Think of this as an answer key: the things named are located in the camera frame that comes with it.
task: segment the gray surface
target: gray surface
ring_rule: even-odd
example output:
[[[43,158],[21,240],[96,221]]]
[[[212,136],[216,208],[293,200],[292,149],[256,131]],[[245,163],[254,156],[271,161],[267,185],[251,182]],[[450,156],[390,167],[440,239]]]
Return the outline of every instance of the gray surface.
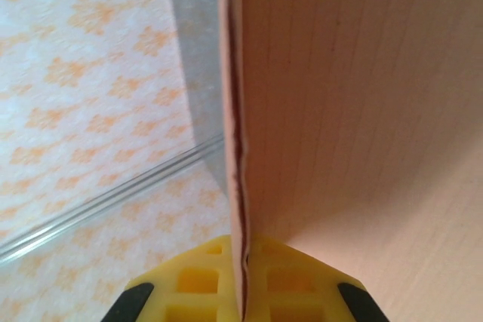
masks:
[[[217,0],[173,0],[183,71],[197,145],[223,133]],[[206,160],[226,190],[222,153]]]

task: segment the orange floral pattern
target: orange floral pattern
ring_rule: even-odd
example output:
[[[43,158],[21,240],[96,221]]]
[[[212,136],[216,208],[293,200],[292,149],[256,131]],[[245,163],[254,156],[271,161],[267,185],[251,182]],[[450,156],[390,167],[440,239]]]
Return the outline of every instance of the orange floral pattern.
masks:
[[[0,5],[0,244],[194,146],[171,0]]]
[[[228,202],[197,164],[5,266],[2,313],[7,320],[101,320],[130,279],[227,233]]]

